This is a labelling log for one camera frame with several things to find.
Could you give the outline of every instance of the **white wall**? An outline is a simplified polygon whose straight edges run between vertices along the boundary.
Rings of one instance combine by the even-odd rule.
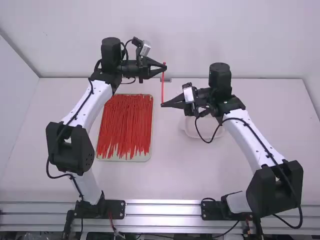
[[[0,35],[0,179],[38,80],[38,76]]]
[[[170,77],[221,61],[235,77],[303,78],[319,115],[319,13],[318,0],[2,0],[0,28],[43,77],[88,76],[103,38],[137,36]]]

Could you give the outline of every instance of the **red straw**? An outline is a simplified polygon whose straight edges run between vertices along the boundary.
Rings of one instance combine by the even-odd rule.
[[[164,88],[165,88],[165,72],[162,72],[162,81],[161,81],[161,103],[164,103]]]

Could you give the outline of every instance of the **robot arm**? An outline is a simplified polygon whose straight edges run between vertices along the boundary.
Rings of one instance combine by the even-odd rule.
[[[82,98],[61,122],[50,122],[46,127],[48,147],[47,174],[49,162],[55,165],[63,176],[69,176],[78,190],[81,200],[96,206],[104,193],[98,187],[91,166],[95,150],[89,138],[91,126],[103,105],[115,94],[122,78],[149,79],[167,70],[167,66],[147,57],[150,44],[136,37],[131,39],[136,46],[136,60],[129,60],[126,46],[115,37],[102,40],[101,56],[89,85]]]
[[[249,162],[253,178],[247,190],[221,197],[221,202],[213,203],[210,212],[222,212],[221,220],[241,220],[241,213],[253,213],[262,218],[298,207],[302,216],[301,165],[296,160],[287,161],[268,143],[252,122],[246,106],[231,94],[231,72],[227,64],[210,66],[209,86],[197,89],[192,83],[186,83],[182,86],[183,93],[161,106],[183,109],[186,116],[195,116],[197,130],[197,119],[211,114],[219,126],[223,124],[232,135]],[[210,220],[207,215],[205,217],[202,215],[202,219]]]

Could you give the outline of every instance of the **white tabletop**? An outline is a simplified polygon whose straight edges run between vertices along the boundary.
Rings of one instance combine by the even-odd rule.
[[[182,84],[208,86],[207,79],[173,79],[166,83],[165,100],[182,92]],[[31,101],[20,134],[0,182],[0,201],[74,201],[77,194],[68,178],[49,179],[45,129],[59,122],[78,102],[86,78],[42,78]],[[288,161],[304,169],[303,204],[320,204],[320,123],[301,79],[233,79],[233,94],[246,105],[251,119],[266,139]],[[95,160],[98,185],[110,199],[219,199],[245,190],[253,176],[233,138],[205,144],[179,129],[183,110],[160,108],[159,79],[121,85],[118,93],[154,97],[151,158],[147,162]],[[90,131],[95,147],[102,111]],[[52,175],[60,172],[50,166]]]

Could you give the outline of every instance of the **tray of red sticks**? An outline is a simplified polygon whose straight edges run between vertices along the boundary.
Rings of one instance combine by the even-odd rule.
[[[103,108],[96,157],[103,161],[145,162],[151,157],[154,98],[115,94]]]

